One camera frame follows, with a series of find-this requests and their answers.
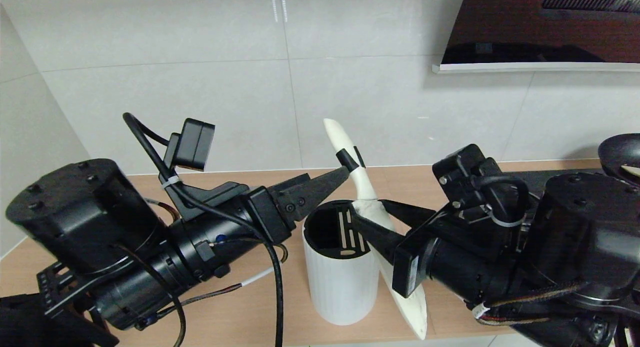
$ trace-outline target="screw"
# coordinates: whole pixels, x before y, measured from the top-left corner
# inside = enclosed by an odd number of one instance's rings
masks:
[[[32,194],[37,194],[38,192],[42,192],[42,188],[38,184],[32,184],[27,187],[27,191],[31,192]]]
[[[35,211],[35,210],[39,210],[44,206],[44,203],[42,203],[42,201],[37,201],[37,202],[33,202],[32,204],[28,205],[27,208],[29,210]]]
[[[584,199],[583,197],[579,197],[573,200],[573,203],[580,206],[580,207],[584,207],[587,205],[587,200]]]

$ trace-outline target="wooden table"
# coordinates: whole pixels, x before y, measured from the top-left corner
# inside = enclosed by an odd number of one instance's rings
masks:
[[[599,160],[565,160],[541,162],[507,162],[505,171],[592,169]],[[380,199],[392,199],[437,210],[446,198],[432,174],[430,166],[371,167],[371,181]],[[298,174],[308,172],[311,177],[326,170],[260,171],[242,173],[190,173],[182,179],[188,185],[213,188],[226,181],[249,186],[270,186]],[[156,176],[131,176],[131,182],[146,197],[170,202],[161,190]],[[347,181],[329,199],[354,199],[355,188]],[[169,216],[158,209],[163,218]],[[395,221],[398,230],[406,226]],[[380,278],[377,300],[373,310],[360,322],[350,326],[335,326],[315,311],[309,294],[307,272],[302,246],[301,228],[285,244],[290,256],[283,265],[285,296],[284,341],[288,346],[325,345],[333,343],[368,343],[414,340],[404,319]],[[54,258],[30,239],[25,240],[0,262],[0,296],[37,292],[35,274],[54,261]],[[192,288],[182,299],[224,288],[253,276],[270,266],[266,250],[257,247],[231,265],[231,273],[224,279],[210,279]],[[506,327],[483,326],[475,322],[464,304],[436,281],[425,281],[429,309],[427,338],[441,339],[512,333]],[[275,283],[273,276],[265,277],[246,288],[200,301],[185,307],[187,335],[185,347],[198,346],[268,346],[275,335]],[[111,331],[123,347],[162,347],[173,345],[178,335],[176,313],[160,320],[145,331],[130,329]]]

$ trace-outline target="wall tile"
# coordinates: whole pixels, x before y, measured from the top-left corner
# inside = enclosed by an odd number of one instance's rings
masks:
[[[164,137],[192,117],[216,125],[207,171],[299,169],[286,60],[154,64],[43,74],[91,157],[126,174],[157,173],[122,121]]]
[[[287,58],[272,0],[2,3],[41,71]]]
[[[640,132],[640,74],[535,72],[502,160],[597,158],[608,137]]]
[[[291,58],[439,55],[462,0],[286,0]]]
[[[532,73],[435,75],[432,61],[292,60],[303,167],[338,164],[323,118],[338,120],[371,166],[430,164],[473,143],[499,157]]]
[[[5,210],[26,186],[59,167],[89,158],[39,73],[0,83],[0,256],[25,234]]]
[[[0,83],[38,72],[2,5],[0,32]]]

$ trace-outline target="black tape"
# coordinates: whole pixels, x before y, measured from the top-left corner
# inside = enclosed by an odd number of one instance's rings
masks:
[[[364,161],[362,160],[362,156],[360,155],[360,151],[358,151],[358,147],[353,146],[353,149],[356,151],[356,156],[358,156],[358,160],[360,162],[360,167],[366,169],[366,165],[364,165]]]
[[[349,152],[347,152],[347,149],[344,149],[344,148],[340,149],[338,153],[335,154],[335,157],[338,158],[338,161],[340,161],[340,164],[345,166],[347,170],[349,170],[349,172],[352,172],[358,167],[360,167],[358,162],[356,162],[352,158],[352,156],[349,154]]]

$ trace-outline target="white cup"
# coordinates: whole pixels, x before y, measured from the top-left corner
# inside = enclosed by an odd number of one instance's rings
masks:
[[[378,294],[378,265],[368,243],[352,228],[351,203],[323,203],[302,229],[311,301],[322,318],[340,326],[365,318]]]

